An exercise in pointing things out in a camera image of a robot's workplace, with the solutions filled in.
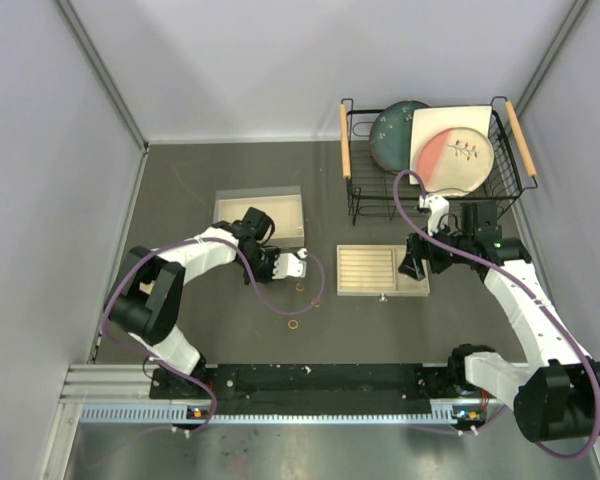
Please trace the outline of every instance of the wire basket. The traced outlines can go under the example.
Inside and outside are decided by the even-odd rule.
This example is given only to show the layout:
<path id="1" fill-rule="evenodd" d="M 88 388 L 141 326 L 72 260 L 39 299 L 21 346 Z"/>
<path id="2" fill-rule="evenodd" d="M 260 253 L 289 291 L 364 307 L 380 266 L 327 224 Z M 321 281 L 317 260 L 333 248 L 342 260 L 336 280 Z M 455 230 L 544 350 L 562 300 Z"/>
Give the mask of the wire basket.
<path id="1" fill-rule="evenodd" d="M 520 130 L 511 102 L 505 97 L 494 97 L 506 101 L 510 126 L 525 163 L 528 178 L 524 185 L 511 150 L 508 135 L 498 112 L 493 109 L 489 125 L 489 140 L 493 145 L 493 168 L 484 183 L 464 197 L 449 197 L 450 211 L 459 212 L 466 201 L 495 201 L 498 218 L 513 206 L 525 190 L 538 188 L 536 171 L 531 155 Z M 372 158 L 369 135 L 375 118 L 383 109 L 355 110 L 352 98 L 345 98 L 340 105 L 340 134 L 342 140 L 342 166 L 347 186 L 347 205 L 353 225 L 358 216 L 386 217 L 392 220 L 397 212 L 393 201 L 395 175 L 383 170 Z M 418 204 L 418 185 L 402 182 L 400 202 L 404 208 Z"/>

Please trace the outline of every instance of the dark green plate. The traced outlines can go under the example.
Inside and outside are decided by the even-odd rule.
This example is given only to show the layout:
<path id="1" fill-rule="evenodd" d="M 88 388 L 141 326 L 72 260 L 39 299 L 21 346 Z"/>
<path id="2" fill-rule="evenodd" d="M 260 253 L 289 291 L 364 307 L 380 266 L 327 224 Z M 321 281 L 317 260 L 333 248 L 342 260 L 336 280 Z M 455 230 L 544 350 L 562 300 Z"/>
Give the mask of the dark green plate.
<path id="1" fill-rule="evenodd" d="M 371 127 L 369 146 L 371 156 L 383 169 L 398 173 L 409 168 L 413 111 L 428 106 L 417 100 L 405 100 L 378 115 Z"/>

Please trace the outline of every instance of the white wall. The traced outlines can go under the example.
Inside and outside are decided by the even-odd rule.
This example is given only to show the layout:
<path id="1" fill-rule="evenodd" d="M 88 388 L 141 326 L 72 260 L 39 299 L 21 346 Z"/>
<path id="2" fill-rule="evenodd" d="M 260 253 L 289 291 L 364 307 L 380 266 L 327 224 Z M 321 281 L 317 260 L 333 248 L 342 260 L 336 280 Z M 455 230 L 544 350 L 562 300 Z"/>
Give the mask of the white wall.
<path id="1" fill-rule="evenodd" d="M 338 135 L 381 108 L 517 99 L 571 0 L 73 0 L 150 141 Z"/>
<path id="2" fill-rule="evenodd" d="M 33 478 L 139 153 L 49 0 L 0 1 L 0 479 Z"/>
<path id="3" fill-rule="evenodd" d="M 558 311 L 600 359 L 600 2 L 527 110 L 540 188 L 523 196 Z"/>

